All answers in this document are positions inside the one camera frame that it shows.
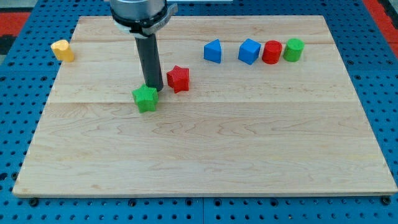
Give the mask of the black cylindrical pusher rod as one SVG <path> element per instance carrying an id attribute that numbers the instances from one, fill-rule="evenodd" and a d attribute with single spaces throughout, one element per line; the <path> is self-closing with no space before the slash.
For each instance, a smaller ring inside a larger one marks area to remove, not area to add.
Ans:
<path id="1" fill-rule="evenodd" d="M 155 88 L 157 91 L 161 91 L 164 83 L 155 34 L 145 39 L 135 38 L 135 41 L 145 84 L 148 87 Z"/>

